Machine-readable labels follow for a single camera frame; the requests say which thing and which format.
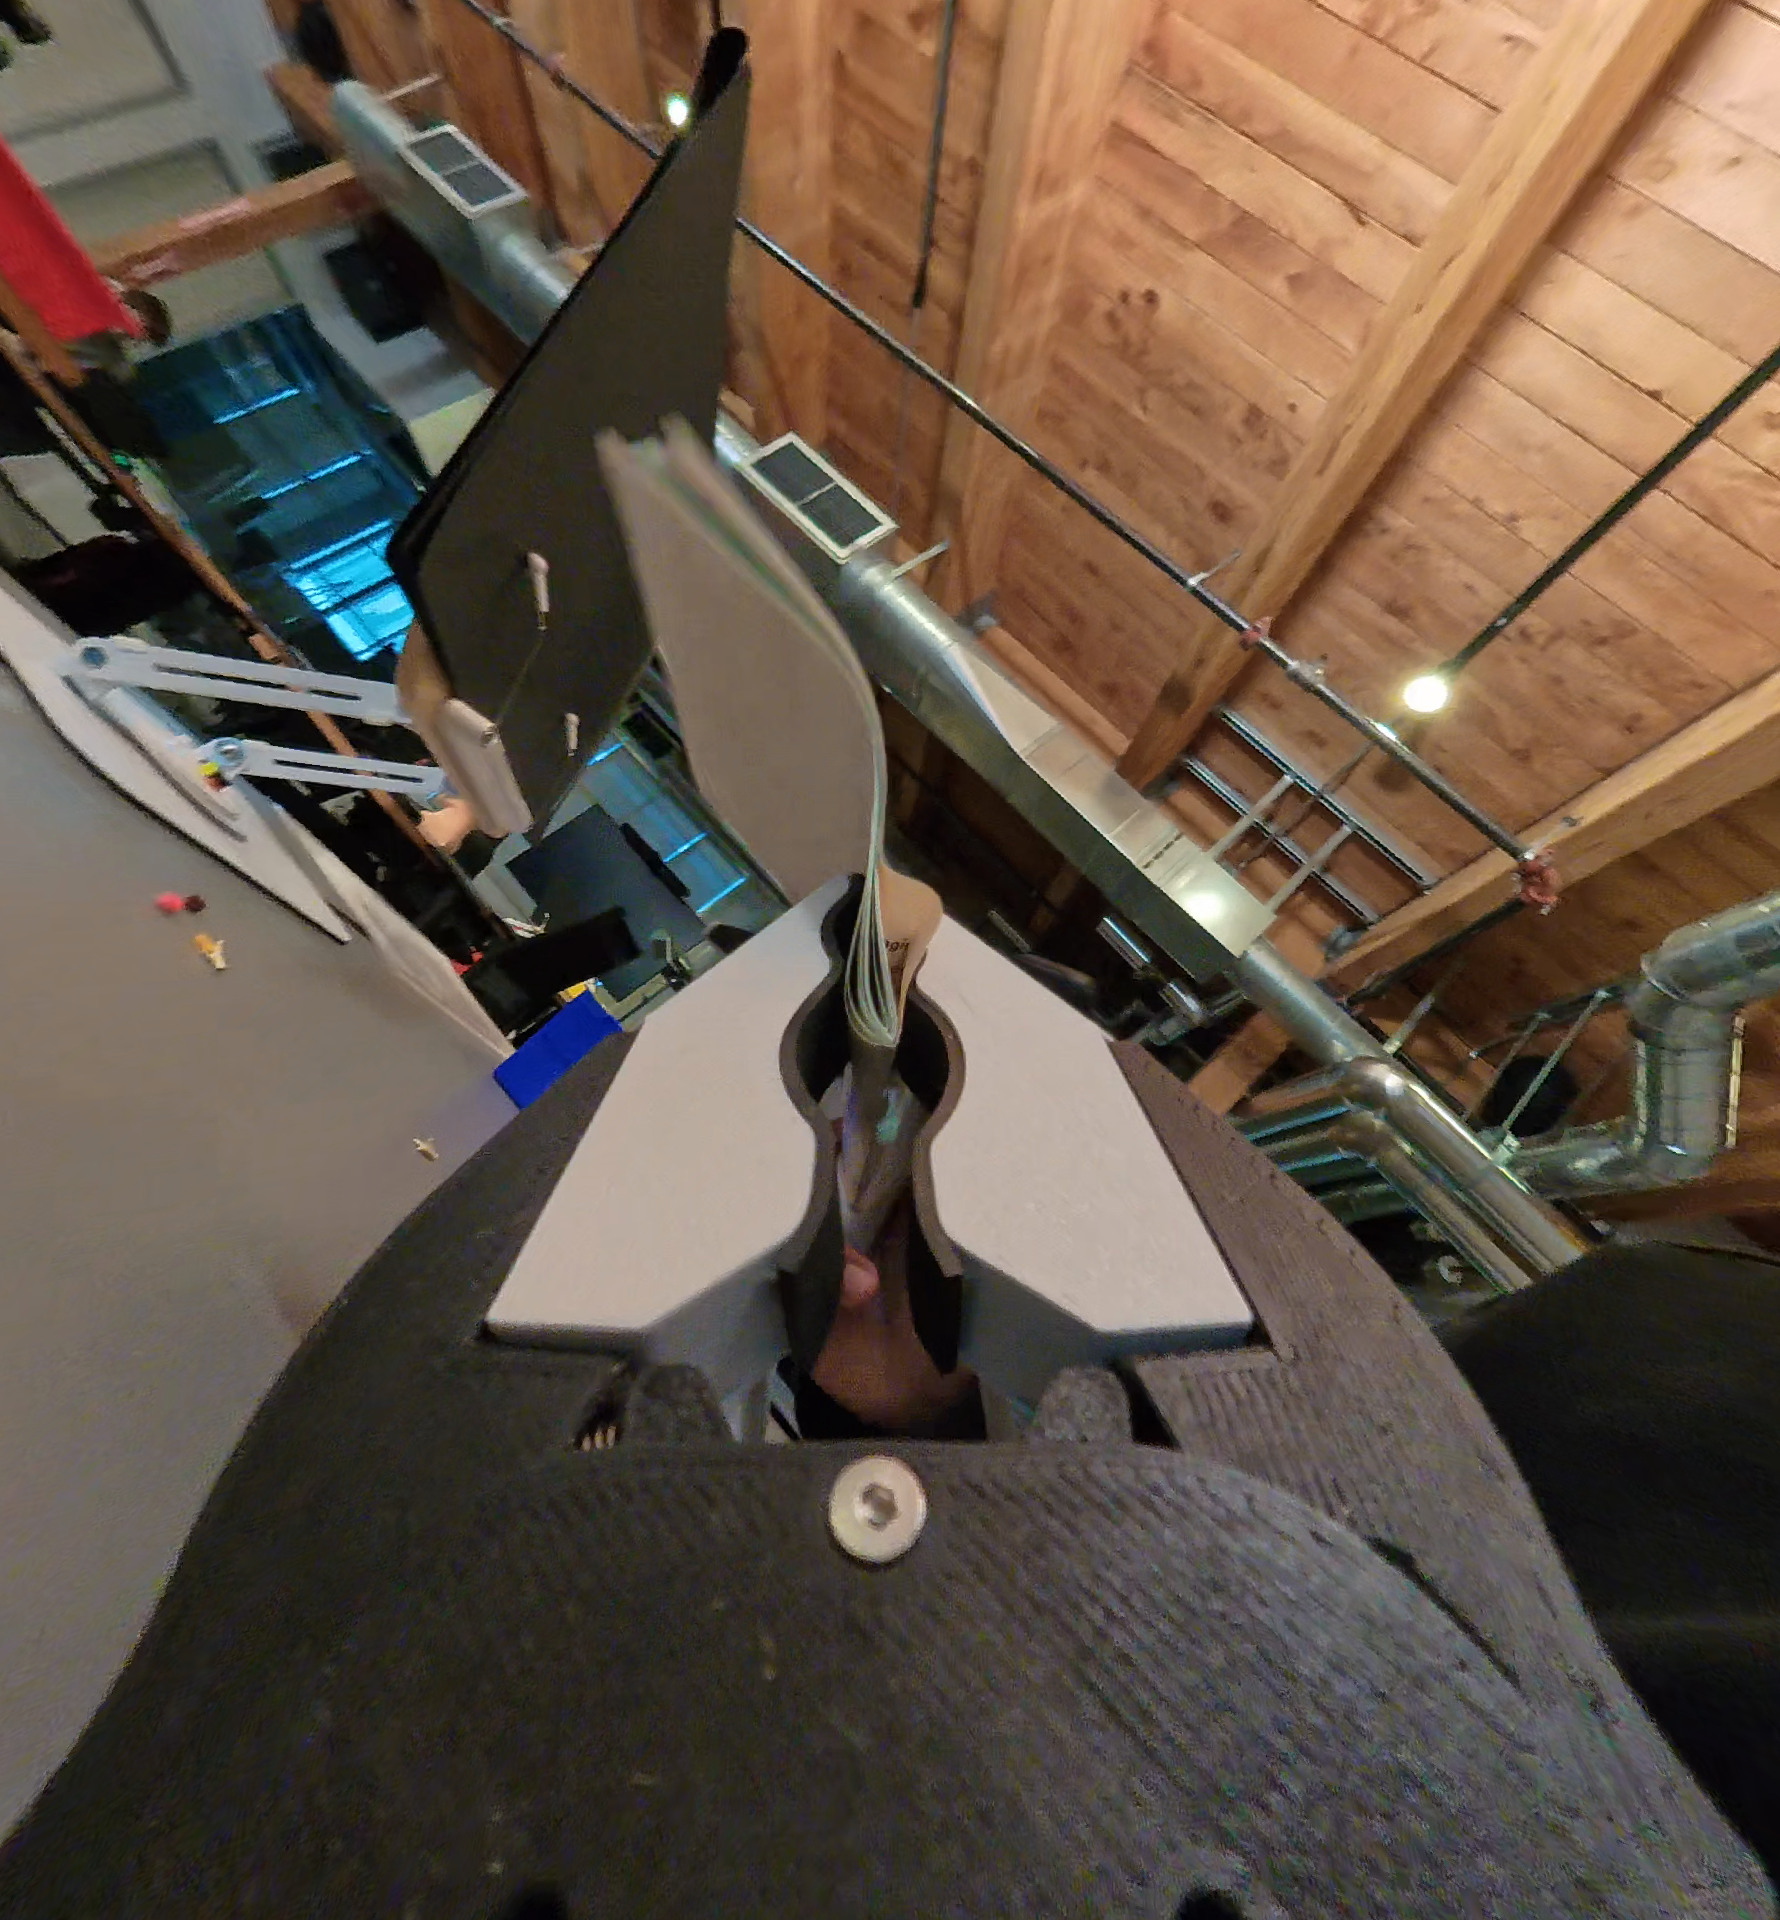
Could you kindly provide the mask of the black panel board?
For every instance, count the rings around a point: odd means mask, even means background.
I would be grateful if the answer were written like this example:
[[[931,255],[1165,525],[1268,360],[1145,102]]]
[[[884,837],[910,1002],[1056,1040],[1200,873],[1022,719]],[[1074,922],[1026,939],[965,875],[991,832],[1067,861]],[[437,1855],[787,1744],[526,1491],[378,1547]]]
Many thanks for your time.
[[[723,27],[687,129],[390,544],[399,697],[492,839],[578,779],[653,652],[599,440],[714,432],[751,95]]]

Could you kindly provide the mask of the white book stand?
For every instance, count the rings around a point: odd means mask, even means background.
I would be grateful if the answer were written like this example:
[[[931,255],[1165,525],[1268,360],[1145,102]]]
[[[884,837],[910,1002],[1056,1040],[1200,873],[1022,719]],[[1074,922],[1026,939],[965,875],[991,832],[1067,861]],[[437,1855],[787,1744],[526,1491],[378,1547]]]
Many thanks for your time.
[[[67,639],[0,582],[0,659],[79,757],[130,800],[344,943],[354,927],[326,900],[254,802],[263,779],[308,781],[378,800],[463,800],[486,833],[533,825],[494,723],[445,691],[242,660],[136,639]],[[428,762],[306,753],[253,736],[201,739],[165,695],[417,732]],[[225,795],[198,763],[215,762]]]

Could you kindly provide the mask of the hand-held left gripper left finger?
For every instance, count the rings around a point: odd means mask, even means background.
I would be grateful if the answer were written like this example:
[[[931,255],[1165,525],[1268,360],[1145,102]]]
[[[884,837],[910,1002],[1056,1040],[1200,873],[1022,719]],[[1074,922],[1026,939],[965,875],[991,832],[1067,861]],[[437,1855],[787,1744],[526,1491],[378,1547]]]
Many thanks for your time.
[[[786,1337],[817,1126],[790,1022],[830,981],[829,880],[650,1011],[486,1313],[494,1337]]]

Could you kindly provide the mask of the red sheet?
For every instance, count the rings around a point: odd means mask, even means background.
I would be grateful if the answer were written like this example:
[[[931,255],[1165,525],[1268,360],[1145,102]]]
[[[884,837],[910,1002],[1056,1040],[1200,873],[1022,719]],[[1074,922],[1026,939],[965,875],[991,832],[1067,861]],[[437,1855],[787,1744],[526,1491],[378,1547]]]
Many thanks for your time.
[[[0,136],[0,314],[62,348],[141,324]]]

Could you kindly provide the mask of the person's right hand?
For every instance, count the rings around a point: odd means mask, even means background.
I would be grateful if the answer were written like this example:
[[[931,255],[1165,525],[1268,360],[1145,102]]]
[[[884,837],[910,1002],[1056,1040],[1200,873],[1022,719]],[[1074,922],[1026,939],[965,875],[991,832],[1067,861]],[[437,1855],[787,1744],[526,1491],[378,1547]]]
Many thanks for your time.
[[[829,1335],[794,1388],[802,1439],[985,1439],[974,1373],[939,1369],[915,1328],[910,1226],[913,1210],[903,1204],[869,1252],[848,1250]]]

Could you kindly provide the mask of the black monitor screen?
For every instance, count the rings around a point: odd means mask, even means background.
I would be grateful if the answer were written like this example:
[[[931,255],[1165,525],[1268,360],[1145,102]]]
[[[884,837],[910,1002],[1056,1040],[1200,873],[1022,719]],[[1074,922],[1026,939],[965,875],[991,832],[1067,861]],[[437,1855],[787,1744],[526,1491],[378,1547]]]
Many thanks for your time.
[[[680,951],[706,939],[673,870],[601,806],[585,808],[520,851],[508,877],[539,911],[546,931],[615,913],[641,952],[653,952],[659,935]]]

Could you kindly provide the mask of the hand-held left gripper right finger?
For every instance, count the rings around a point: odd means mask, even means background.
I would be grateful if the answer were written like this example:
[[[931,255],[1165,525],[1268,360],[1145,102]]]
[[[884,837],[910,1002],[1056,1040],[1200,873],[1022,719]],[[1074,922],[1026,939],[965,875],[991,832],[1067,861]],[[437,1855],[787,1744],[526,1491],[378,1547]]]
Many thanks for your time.
[[[916,988],[958,1045],[930,1169],[970,1369],[1038,1401],[1071,1367],[1246,1343],[1255,1313],[1104,1032],[952,922]]]

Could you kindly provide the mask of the blue plastic bin white label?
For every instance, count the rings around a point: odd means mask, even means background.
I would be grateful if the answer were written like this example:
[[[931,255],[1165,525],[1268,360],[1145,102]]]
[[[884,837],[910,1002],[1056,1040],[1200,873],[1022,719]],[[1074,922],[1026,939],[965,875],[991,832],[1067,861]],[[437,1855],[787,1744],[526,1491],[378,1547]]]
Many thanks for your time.
[[[603,1000],[585,988],[551,1011],[515,1053],[492,1068],[501,1092],[526,1111],[537,1103],[578,1062],[624,1032]]]

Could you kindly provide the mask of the toy brick instruction booklet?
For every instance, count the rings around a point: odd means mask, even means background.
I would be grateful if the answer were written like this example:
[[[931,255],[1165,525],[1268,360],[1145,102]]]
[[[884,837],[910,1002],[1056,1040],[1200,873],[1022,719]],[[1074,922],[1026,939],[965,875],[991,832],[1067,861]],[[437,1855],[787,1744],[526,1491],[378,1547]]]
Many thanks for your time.
[[[839,1196],[872,1254],[910,1196],[925,1098],[899,1053],[941,898],[888,858],[877,693],[848,634],[687,421],[603,432],[599,471],[628,544],[694,785],[741,848],[802,903],[856,880],[846,958],[850,1090]]]

